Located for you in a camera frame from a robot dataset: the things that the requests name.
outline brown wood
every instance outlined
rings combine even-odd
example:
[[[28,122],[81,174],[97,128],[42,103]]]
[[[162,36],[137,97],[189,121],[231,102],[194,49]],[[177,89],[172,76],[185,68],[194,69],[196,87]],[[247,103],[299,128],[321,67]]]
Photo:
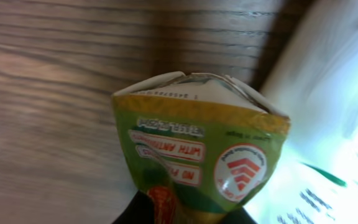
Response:
[[[0,0],[0,223],[111,223],[136,189],[110,94],[175,70],[257,86],[310,2]]]

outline wooden table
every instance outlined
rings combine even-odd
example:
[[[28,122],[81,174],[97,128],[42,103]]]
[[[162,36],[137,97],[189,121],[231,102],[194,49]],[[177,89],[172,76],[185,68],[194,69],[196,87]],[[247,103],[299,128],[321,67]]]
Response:
[[[258,86],[310,2],[0,0],[0,223],[111,223],[136,189],[110,94],[175,70]]]

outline food packet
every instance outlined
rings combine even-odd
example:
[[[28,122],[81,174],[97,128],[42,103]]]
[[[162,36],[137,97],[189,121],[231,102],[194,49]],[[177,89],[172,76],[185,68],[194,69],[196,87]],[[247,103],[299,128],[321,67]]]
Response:
[[[159,75],[112,96],[118,135],[155,223],[219,223],[268,181],[289,118],[241,81]]]

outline white circle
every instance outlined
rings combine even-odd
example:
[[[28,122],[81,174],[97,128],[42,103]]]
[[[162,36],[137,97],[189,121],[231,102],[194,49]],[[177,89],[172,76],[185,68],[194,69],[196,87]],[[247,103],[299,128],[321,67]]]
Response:
[[[263,150],[255,145],[231,146],[216,161],[215,186],[224,198],[239,202],[262,181],[266,162]]]

